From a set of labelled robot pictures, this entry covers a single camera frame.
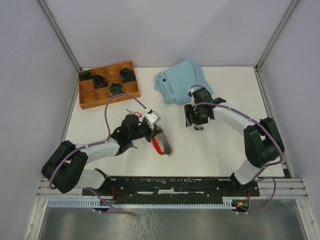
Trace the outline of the key with red tag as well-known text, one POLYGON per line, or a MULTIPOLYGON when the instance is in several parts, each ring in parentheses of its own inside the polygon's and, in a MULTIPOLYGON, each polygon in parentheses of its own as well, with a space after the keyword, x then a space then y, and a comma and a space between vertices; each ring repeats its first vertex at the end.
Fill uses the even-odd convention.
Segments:
POLYGON ((129 109, 126 109, 126 111, 127 111, 129 114, 131 114, 131 115, 137 116, 138 118, 142 118, 142 117, 143 117, 143 115, 142 115, 140 112, 131 111, 131 110, 129 110, 129 109))

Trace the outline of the key with black tag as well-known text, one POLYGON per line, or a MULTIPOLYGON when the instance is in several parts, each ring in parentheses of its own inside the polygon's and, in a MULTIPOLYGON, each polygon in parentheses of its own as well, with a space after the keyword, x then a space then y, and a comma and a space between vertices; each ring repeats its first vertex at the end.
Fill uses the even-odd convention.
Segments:
POLYGON ((196 131, 203 131, 204 130, 204 127, 203 126, 195 126, 194 129, 196 131))

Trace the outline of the wooden compartment tray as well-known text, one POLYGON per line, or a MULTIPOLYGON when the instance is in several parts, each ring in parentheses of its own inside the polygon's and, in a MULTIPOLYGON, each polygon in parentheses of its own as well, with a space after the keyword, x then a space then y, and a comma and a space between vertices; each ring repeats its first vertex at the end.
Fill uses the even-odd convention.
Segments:
POLYGON ((79 71, 90 71, 92 75, 101 75, 106 78, 108 84, 107 87, 94 89, 93 78, 79 81, 78 77, 78 95, 80 107, 84 110, 105 105, 111 98, 109 96, 109 87, 115 82, 122 84, 124 93, 122 93, 121 96, 111 100, 112 103, 128 100, 129 97, 127 95, 132 95, 136 98, 139 98, 141 93, 137 75, 135 73, 135 81, 123 83, 120 70, 124 68, 129 68, 135 73, 134 63, 132 61, 125 61, 79 71))

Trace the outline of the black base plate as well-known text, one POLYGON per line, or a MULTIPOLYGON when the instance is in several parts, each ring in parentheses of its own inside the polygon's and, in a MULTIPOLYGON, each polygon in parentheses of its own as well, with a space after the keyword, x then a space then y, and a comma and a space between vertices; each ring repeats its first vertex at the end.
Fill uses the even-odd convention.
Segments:
POLYGON ((256 182, 236 186, 224 177, 112 176, 95 192, 117 204, 213 204, 260 196, 256 182))

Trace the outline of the black rolled belt front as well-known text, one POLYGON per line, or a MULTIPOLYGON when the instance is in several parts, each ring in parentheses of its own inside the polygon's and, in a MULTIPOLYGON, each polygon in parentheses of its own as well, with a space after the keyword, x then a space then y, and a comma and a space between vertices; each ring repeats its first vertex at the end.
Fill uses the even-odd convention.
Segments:
POLYGON ((119 82, 113 82, 109 87, 109 97, 112 98, 115 95, 123 94, 123 85, 119 82))

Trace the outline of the red handled metal keyring holder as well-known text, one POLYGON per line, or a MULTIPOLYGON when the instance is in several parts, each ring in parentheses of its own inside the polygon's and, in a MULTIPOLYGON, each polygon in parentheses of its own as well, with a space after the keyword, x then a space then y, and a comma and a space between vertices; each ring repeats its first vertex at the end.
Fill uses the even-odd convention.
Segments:
POLYGON ((151 139, 151 142, 154 149, 159 155, 167 155, 167 156, 172 155, 173 149, 171 147, 171 144, 167 136, 163 131, 157 134, 155 137, 153 137, 151 139))

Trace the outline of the black rolled belt right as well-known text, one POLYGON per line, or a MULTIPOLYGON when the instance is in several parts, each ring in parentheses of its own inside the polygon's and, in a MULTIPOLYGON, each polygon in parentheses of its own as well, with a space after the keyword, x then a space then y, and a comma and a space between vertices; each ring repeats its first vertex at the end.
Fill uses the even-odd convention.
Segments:
POLYGON ((121 69, 119 73, 123 83, 129 83, 136 80, 135 72, 127 67, 121 69))

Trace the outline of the left aluminium frame post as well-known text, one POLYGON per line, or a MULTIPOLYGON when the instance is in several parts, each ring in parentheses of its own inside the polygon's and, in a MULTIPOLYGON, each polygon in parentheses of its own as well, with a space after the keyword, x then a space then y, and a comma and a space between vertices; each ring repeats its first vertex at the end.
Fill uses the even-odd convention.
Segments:
POLYGON ((67 54, 69 60, 71 61, 74 68, 79 71, 81 69, 81 66, 79 62, 77 61, 75 55, 73 54, 69 44, 67 43, 67 40, 61 31, 53 12, 51 11, 49 4, 46 0, 36 0, 36 3, 40 7, 42 13, 44 14, 46 20, 48 21, 51 29, 53 30, 55 36, 57 37, 59 43, 61 44, 64 52, 67 54))

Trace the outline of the light blue folded cloth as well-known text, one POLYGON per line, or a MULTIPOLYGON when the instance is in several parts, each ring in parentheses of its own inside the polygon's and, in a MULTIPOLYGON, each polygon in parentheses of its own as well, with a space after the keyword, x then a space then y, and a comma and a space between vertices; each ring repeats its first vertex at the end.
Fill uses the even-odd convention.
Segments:
POLYGON ((202 67, 190 59, 155 75, 154 89, 162 93, 167 105, 190 103, 189 89, 194 85, 205 87, 213 94, 202 67))

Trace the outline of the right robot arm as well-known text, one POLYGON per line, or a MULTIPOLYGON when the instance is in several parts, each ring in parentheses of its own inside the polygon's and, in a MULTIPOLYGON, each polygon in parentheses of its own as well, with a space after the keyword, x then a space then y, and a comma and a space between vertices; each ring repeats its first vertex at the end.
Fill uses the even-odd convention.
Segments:
POLYGON ((227 105, 221 97, 213 98, 201 85, 189 88, 191 103, 184 106, 185 125, 203 130, 209 120, 217 120, 236 130, 243 136, 245 160, 240 168, 231 174, 229 189, 236 196, 248 189, 248 184, 268 167, 280 164, 285 147, 275 121, 266 117, 257 120, 227 105))

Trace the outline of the right aluminium frame post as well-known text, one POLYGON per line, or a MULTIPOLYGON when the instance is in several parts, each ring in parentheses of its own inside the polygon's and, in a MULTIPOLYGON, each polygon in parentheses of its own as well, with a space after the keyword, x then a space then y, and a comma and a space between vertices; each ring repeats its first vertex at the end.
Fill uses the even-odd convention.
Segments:
POLYGON ((285 30, 288 22, 290 21, 292 15, 294 14, 296 8, 300 4, 300 0, 291 0, 286 11, 284 12, 284 15, 282 16, 281 20, 279 21, 275 31, 271 35, 266 48, 262 52, 262 55, 260 56, 258 62, 255 65, 256 71, 260 71, 262 67, 264 66, 268 56, 271 54, 273 48, 275 47, 277 41, 279 40, 282 32, 285 30))

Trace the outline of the black rolled belt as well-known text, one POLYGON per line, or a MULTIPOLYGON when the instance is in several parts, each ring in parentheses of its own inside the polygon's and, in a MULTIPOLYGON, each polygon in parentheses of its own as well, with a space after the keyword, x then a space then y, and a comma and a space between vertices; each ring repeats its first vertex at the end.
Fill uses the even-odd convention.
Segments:
POLYGON ((135 72, 127 67, 121 69, 119 73, 123 83, 129 83, 136 80, 135 72))
POLYGON ((79 81, 86 81, 93 78, 92 73, 89 70, 81 71, 78 73, 79 81))
POLYGON ((109 97, 112 98, 115 95, 123 94, 123 85, 119 82, 113 82, 109 87, 109 97))
POLYGON ((95 74, 92 76, 94 89, 100 89, 108 86, 108 82, 102 75, 95 74))

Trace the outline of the key with blue tag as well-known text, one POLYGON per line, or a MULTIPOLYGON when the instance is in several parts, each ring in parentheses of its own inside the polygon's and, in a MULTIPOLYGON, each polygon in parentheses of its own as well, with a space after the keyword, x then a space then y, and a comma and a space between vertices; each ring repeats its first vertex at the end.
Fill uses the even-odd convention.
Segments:
POLYGON ((130 143, 130 148, 138 149, 138 147, 134 146, 133 142, 130 143))

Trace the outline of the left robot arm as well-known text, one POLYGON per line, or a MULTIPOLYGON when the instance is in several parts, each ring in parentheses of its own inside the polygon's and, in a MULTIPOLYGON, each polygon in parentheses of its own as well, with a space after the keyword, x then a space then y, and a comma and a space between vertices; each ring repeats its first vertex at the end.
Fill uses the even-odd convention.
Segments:
POLYGON ((135 114, 127 114, 121 125, 106 139, 88 144, 73 144, 63 141, 41 169, 49 180, 50 188, 62 194, 75 187, 93 188, 99 195, 111 189, 109 177, 100 169, 85 169, 89 163, 106 157, 115 157, 132 148, 133 141, 145 138, 151 142, 163 132, 157 126, 161 118, 157 112, 147 113, 142 120, 135 114))

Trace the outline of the aluminium frame post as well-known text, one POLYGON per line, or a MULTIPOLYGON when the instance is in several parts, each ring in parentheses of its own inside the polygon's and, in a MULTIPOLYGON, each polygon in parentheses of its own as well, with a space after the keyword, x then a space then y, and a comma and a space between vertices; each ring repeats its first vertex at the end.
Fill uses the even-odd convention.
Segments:
POLYGON ((53 30, 55 36, 57 37, 59 43, 61 44, 64 52, 67 54, 69 60, 71 61, 74 68, 79 71, 81 69, 81 66, 79 62, 77 61, 75 55, 73 54, 69 44, 67 43, 67 40, 61 31, 53 12, 51 11, 49 4, 46 0, 36 0, 36 3, 40 7, 42 13, 44 14, 46 20, 48 21, 51 29, 53 30))
POLYGON ((282 16, 281 20, 279 21, 275 31, 271 35, 266 48, 262 52, 262 55, 260 56, 258 62, 255 65, 256 71, 260 71, 262 67, 264 66, 268 56, 271 54, 273 48, 275 47, 277 41, 279 40, 282 32, 285 30, 288 22, 290 21, 292 15, 294 14, 296 8, 300 4, 300 0, 291 0, 286 11, 284 12, 284 15, 282 16))

